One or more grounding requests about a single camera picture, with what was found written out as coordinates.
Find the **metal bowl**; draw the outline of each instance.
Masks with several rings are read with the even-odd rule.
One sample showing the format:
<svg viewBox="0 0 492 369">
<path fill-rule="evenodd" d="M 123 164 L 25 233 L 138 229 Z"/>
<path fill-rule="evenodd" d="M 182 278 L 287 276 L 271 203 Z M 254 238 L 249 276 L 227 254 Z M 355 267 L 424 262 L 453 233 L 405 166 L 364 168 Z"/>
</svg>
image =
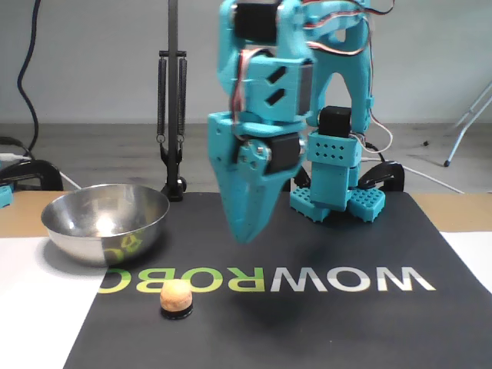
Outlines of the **metal bowl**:
<svg viewBox="0 0 492 369">
<path fill-rule="evenodd" d="M 112 266 L 147 251 L 163 229 L 169 200 L 135 184 L 100 184 L 61 196 L 41 215 L 53 243 L 83 264 Z"/>
</svg>

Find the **cork stopper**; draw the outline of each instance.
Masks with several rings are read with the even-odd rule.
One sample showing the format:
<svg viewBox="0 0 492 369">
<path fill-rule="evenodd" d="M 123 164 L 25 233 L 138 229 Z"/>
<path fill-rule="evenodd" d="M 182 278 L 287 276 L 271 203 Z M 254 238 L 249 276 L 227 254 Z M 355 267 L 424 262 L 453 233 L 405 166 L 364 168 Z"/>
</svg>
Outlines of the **cork stopper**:
<svg viewBox="0 0 492 369">
<path fill-rule="evenodd" d="M 164 282 L 161 289 L 161 313 L 169 319 L 182 319 L 191 314 L 193 297 L 188 281 L 173 279 Z"/>
</svg>

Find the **black device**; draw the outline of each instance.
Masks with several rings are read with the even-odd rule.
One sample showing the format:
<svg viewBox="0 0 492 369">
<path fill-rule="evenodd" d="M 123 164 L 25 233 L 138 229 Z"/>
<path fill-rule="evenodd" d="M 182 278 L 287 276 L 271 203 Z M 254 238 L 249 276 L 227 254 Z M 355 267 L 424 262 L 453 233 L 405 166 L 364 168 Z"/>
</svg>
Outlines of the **black device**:
<svg viewBox="0 0 492 369">
<path fill-rule="evenodd" d="M 186 112 L 186 52 L 178 50 L 178 0 L 168 1 L 168 50 L 159 52 L 158 69 L 158 128 L 157 142 L 161 160 L 167 167 L 165 186 L 161 192 L 169 201 L 182 201 L 186 180 L 179 175 L 183 159 Z M 169 94 L 166 77 L 169 76 Z M 168 95 L 168 148 L 165 143 L 166 95 Z"/>
</svg>

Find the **turquoise robot arm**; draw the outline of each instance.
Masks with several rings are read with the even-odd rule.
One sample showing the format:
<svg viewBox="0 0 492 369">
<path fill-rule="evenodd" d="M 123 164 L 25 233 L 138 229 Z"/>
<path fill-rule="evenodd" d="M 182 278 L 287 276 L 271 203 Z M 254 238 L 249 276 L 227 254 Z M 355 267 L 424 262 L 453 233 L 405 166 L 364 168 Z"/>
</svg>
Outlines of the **turquoise robot arm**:
<svg viewBox="0 0 492 369">
<path fill-rule="evenodd" d="M 339 29 L 344 42 L 335 37 Z M 291 207 L 313 221 L 347 208 L 372 221 L 383 208 L 382 192 L 357 189 L 359 141 L 371 121 L 368 43 L 364 7 L 355 0 L 222 3 L 218 80 L 230 101 L 228 111 L 209 115 L 208 155 L 238 242 L 264 229 L 306 158 L 311 188 L 291 192 Z M 335 72 L 344 76 L 351 108 L 324 107 Z M 316 128 L 308 143 L 306 122 Z"/>
</svg>

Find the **bowl rim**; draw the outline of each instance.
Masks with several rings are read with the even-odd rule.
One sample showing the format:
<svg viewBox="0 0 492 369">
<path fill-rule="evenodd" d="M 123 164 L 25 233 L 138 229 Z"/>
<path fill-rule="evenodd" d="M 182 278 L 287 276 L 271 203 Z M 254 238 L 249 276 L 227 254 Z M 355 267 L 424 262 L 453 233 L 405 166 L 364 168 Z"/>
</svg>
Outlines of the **bowl rim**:
<svg viewBox="0 0 492 369">
<path fill-rule="evenodd" d="M 167 209 L 166 211 L 164 212 L 163 215 L 161 215 L 158 219 L 156 219 L 155 221 L 153 221 L 152 223 L 149 223 L 147 225 L 145 225 L 144 227 L 140 227 L 140 228 L 136 228 L 136 229 L 133 229 L 131 231 L 126 231 L 126 232 L 122 232 L 122 233 L 117 233 L 117 234 L 112 234 L 111 236 L 74 236 L 74 235 L 71 235 L 71 234 L 65 234 L 65 233 L 59 233 L 57 231 L 54 231 L 52 230 L 50 227 L 48 227 L 48 225 L 46 225 L 45 223 L 45 220 L 44 220 L 44 217 L 45 217 L 45 213 L 48 209 L 48 207 L 52 206 L 54 203 L 56 203 L 58 200 L 61 201 L 62 199 L 64 198 L 67 198 L 68 196 L 72 196 L 74 194 L 77 194 L 79 192 L 83 192 L 83 191 L 87 191 L 87 190 L 90 190 L 90 189 L 93 189 L 93 188 L 99 188 L 99 187 L 113 187 L 113 186 L 128 186 L 128 187 L 139 187 L 139 188 L 145 188 L 146 190 L 151 190 L 153 192 L 157 192 L 159 193 L 160 195 L 162 195 L 165 199 L 166 199 L 166 202 L 168 204 L 167 206 Z M 49 231 L 49 232 L 53 232 L 53 233 L 56 233 L 56 234 L 59 234 L 61 236 L 64 236 L 64 237 L 70 237 L 70 238 L 84 238 L 86 240 L 100 240 L 100 239 L 103 239 L 103 238 L 113 238 L 113 237 L 121 237 L 121 236 L 125 236 L 125 235 L 128 235 L 128 234 L 133 234 L 137 231 L 141 231 L 143 229 L 146 229 L 146 228 L 149 228 L 151 227 L 152 225 L 154 224 L 157 224 L 158 222 L 162 221 L 162 219 L 164 219 L 166 217 L 166 215 L 168 214 L 169 212 L 169 209 L 171 208 L 171 202 L 169 201 L 168 197 L 165 195 L 165 194 L 162 194 L 160 191 L 157 191 L 153 188 L 150 188 L 150 187 L 147 187 L 147 186 L 144 186 L 142 184 L 130 184 L 130 183 L 103 183 L 103 184 L 94 184 L 92 186 L 88 186 L 88 187 L 83 187 L 83 188 L 78 188 L 74 191 L 70 191 L 66 194 L 63 194 L 62 196 L 56 198 L 55 200 L 53 201 L 50 201 L 49 204 L 47 204 L 44 208 L 43 208 L 43 211 L 41 212 L 41 222 L 42 224 L 45 226 L 45 228 Z"/>
</svg>

